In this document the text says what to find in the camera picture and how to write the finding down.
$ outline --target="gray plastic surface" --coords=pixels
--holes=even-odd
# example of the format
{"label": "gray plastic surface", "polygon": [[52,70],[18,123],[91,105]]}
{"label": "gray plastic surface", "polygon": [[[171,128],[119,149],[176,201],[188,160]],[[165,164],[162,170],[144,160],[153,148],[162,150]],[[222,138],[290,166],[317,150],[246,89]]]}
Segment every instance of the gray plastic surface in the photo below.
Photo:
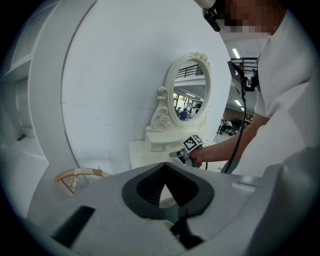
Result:
{"label": "gray plastic surface", "polygon": [[313,151],[270,166],[262,178],[229,175],[178,164],[208,181],[215,197],[201,216],[189,218],[204,243],[186,250],[163,220],[135,215],[123,202],[124,184],[156,164],[99,180],[44,222],[53,231],[80,206],[96,209],[72,250],[85,255],[264,255],[301,222],[319,193],[319,160]]}

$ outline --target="railing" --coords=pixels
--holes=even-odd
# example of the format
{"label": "railing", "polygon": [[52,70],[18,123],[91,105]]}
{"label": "railing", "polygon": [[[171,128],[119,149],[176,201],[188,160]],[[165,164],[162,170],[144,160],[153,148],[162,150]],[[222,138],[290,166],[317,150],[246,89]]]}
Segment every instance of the railing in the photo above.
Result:
{"label": "railing", "polygon": [[179,69],[176,78],[185,78],[191,75],[201,76],[204,75],[204,72],[202,71],[201,67],[198,64],[196,64]]}
{"label": "railing", "polygon": [[236,64],[243,72],[252,72],[252,69],[257,69],[256,60],[258,58],[232,58],[232,62]]}

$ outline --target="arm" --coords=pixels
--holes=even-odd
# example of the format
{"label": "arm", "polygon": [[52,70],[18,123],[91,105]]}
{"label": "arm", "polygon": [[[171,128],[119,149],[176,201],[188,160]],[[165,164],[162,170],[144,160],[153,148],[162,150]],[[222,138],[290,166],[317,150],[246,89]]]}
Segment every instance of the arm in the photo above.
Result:
{"label": "arm", "polygon": [[[247,145],[252,141],[252,139],[256,136],[258,129],[261,126],[264,126],[268,122],[269,118],[254,114],[251,125],[243,130],[241,141],[239,144],[239,148],[235,154],[234,159],[240,159],[242,153],[245,151]],[[227,161],[230,159],[237,140],[239,137],[239,133],[232,138],[207,147],[198,148],[191,152],[190,158],[194,158],[197,164],[203,162],[217,162],[217,161]]]}

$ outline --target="white vanity stand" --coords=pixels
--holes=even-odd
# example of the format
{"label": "white vanity stand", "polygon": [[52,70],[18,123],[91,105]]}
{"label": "white vanity stand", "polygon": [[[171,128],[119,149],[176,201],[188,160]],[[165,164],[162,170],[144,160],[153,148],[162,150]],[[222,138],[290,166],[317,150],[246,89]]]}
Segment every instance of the white vanity stand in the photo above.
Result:
{"label": "white vanity stand", "polygon": [[[205,93],[199,112],[191,120],[181,121],[174,109],[173,93],[177,74],[187,61],[193,61],[200,66],[205,78]],[[210,63],[205,53],[188,53],[172,64],[165,80],[165,86],[161,86],[157,90],[159,103],[151,118],[150,125],[145,128],[144,140],[129,141],[128,143],[132,169],[163,162],[182,164],[179,158],[169,157],[169,153],[181,150],[183,141],[191,135],[198,135],[204,142],[204,147],[212,145],[204,137],[207,113],[211,107],[209,106],[212,93],[211,83]],[[209,162],[207,170],[220,172],[226,162]],[[205,168],[206,163],[203,163],[201,169]],[[171,197],[168,188],[164,186],[160,201]]]}

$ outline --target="white curved wall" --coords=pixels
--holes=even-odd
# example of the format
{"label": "white curved wall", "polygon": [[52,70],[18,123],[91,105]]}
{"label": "white curved wall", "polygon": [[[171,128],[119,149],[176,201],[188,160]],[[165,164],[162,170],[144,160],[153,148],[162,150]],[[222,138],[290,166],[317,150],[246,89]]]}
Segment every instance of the white curved wall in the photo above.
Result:
{"label": "white curved wall", "polygon": [[60,1],[36,40],[28,77],[29,108],[35,137],[49,165],[34,191],[28,211],[28,218],[35,224],[70,199],[54,181],[56,175],[78,166],[65,133],[62,77],[72,38],[95,2]]}
{"label": "white curved wall", "polygon": [[205,52],[212,72],[207,135],[213,141],[230,89],[229,54],[193,0],[99,0],[65,63],[62,109],[81,167],[130,168],[128,141],[143,140],[170,65]]}

